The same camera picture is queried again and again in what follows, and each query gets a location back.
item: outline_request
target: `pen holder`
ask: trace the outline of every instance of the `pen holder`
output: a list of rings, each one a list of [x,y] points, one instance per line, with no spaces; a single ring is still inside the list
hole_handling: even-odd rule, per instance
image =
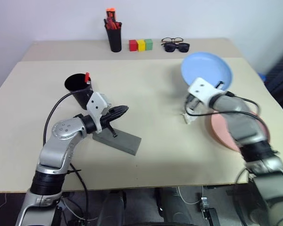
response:
[[[91,83],[87,84],[85,81],[85,74],[73,74],[69,76],[65,80],[65,88],[68,89],[69,92],[72,91],[77,91],[80,89],[86,89],[86,92],[79,92],[79,93],[74,93],[73,96],[77,100],[77,102],[80,104],[80,106],[84,109],[87,110],[87,103],[93,94],[93,90],[91,87]]]
[[[109,39],[110,49],[115,53],[122,50],[121,28],[112,30],[107,29],[107,27],[105,26]]]

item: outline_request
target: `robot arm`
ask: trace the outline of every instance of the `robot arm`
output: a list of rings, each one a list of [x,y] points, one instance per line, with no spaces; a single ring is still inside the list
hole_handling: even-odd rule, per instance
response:
[[[229,97],[202,78],[188,89],[192,97],[218,112],[251,113],[238,97]],[[246,169],[254,175],[253,182],[266,206],[271,226],[283,226],[283,163],[275,155],[259,122],[241,113],[223,114],[228,130],[246,161]]]
[[[52,225],[65,175],[72,172],[68,168],[75,146],[87,134],[105,128],[114,132],[110,122],[128,110],[127,106],[109,109],[110,105],[104,95],[94,92],[87,104],[90,115],[60,121],[53,126],[51,137],[41,150],[33,182],[25,195],[16,226]]]

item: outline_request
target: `plate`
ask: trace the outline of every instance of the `plate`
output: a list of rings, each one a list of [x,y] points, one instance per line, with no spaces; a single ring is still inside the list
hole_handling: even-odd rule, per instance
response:
[[[190,86],[201,77],[213,86],[224,82],[222,90],[226,90],[232,83],[232,71],[220,57],[206,52],[197,52],[187,56],[181,64],[184,81]]]
[[[240,150],[238,146],[236,145],[231,134],[228,131],[225,118],[221,114],[214,114],[211,116],[210,122],[213,130],[213,134],[215,135],[213,138],[215,138],[222,145],[228,147],[229,149],[239,152]],[[260,126],[265,132],[265,135],[268,136],[268,132],[266,131],[265,127],[261,123]]]

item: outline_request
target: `gray stand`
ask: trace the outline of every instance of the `gray stand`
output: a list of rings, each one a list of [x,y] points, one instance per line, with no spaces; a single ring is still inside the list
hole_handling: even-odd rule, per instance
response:
[[[136,155],[142,139],[117,129],[114,130],[117,134],[117,137],[113,137],[109,129],[103,129],[103,131],[99,134],[93,133],[92,138],[110,147],[114,147],[123,152]]]

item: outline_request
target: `sunglasses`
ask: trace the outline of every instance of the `sunglasses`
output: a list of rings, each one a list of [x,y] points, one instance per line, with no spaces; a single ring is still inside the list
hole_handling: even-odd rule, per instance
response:
[[[189,43],[175,43],[175,42],[166,42],[162,43],[161,45],[164,46],[166,52],[174,52],[177,48],[179,52],[186,53],[189,51],[190,45]]]

